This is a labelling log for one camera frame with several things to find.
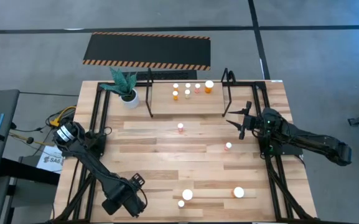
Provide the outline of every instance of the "wooden tabletop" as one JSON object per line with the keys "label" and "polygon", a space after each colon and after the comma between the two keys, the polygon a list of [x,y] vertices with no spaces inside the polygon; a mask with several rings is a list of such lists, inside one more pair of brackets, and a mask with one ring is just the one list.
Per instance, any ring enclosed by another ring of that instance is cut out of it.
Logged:
{"label": "wooden tabletop", "polygon": [[[97,81],[83,82],[74,120],[85,129],[89,127],[95,100]],[[286,92],[282,82],[266,81],[269,102],[273,109],[292,121]],[[225,120],[240,122],[242,115],[170,115],[150,118],[144,101],[146,88],[136,88],[140,104],[134,110],[123,107],[115,94],[111,94],[106,126],[113,132],[108,135],[105,154],[101,162],[120,176],[130,178],[140,173],[146,180],[143,189],[148,206],[139,218],[132,218],[124,209],[108,215],[101,204],[105,196],[97,182],[91,222],[251,222],[274,221],[273,205],[266,166],[259,158],[259,146],[251,132],[244,140]],[[224,88],[225,105],[227,89]],[[255,115],[253,93],[250,87],[231,88],[232,104],[229,111],[240,110],[246,101],[252,101],[250,114]],[[101,116],[103,93],[96,127]],[[184,124],[178,133],[177,124]],[[233,147],[224,151],[226,142]],[[304,166],[294,156],[282,156],[290,192],[307,213],[316,216]],[[66,159],[60,176],[55,212],[66,207],[76,159]],[[77,191],[79,166],[72,195]],[[231,196],[231,190],[242,187],[244,198]],[[185,201],[179,209],[182,191],[191,189],[193,199]],[[285,207],[280,190],[277,190],[282,216]],[[88,192],[83,198],[80,218],[85,216]]]}

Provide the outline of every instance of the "yellow cable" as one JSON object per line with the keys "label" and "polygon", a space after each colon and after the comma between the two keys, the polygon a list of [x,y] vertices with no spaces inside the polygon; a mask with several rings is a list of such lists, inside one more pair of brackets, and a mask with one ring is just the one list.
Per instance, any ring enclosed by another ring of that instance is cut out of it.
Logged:
{"label": "yellow cable", "polygon": [[62,119],[62,116],[64,113],[66,113],[66,111],[68,111],[69,109],[75,109],[77,108],[76,106],[69,106],[66,107],[60,114],[59,116],[57,116],[57,118],[55,118],[53,121],[51,121],[49,124],[55,127],[59,127],[60,124],[60,119]]}
{"label": "yellow cable", "polygon": [[[21,135],[19,135],[19,134],[9,133],[9,135],[12,136],[12,137],[14,137],[14,138],[21,139],[21,140],[25,140],[25,141],[28,140],[27,137],[21,136]],[[37,144],[40,144],[40,145],[43,145],[43,146],[55,146],[55,144],[53,144],[53,143],[46,143],[46,142],[33,141],[33,143],[37,143]]]}

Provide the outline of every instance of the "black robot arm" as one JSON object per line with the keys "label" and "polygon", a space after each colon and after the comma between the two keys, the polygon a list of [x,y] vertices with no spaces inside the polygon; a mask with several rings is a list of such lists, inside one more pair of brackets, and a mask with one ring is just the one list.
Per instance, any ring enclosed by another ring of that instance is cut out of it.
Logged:
{"label": "black robot arm", "polygon": [[346,166],[351,163],[352,150],[344,142],[331,136],[298,129],[295,125],[288,123],[279,112],[272,108],[265,108],[261,117],[251,116],[248,114],[250,107],[251,102],[248,101],[246,109],[229,112],[244,114],[245,116],[242,125],[234,124],[240,131],[240,139],[244,138],[244,130],[250,130],[257,133],[256,137],[262,139],[267,145],[269,145],[270,141],[277,141],[281,145],[291,144],[319,153],[340,166]]}
{"label": "black robot arm", "polygon": [[76,157],[100,181],[106,200],[103,208],[109,215],[114,214],[122,205],[132,217],[138,217],[146,205],[136,192],[145,183],[144,179],[135,174],[127,180],[110,172],[90,150],[104,134],[85,133],[80,124],[68,122],[54,133],[54,142],[65,154]]}

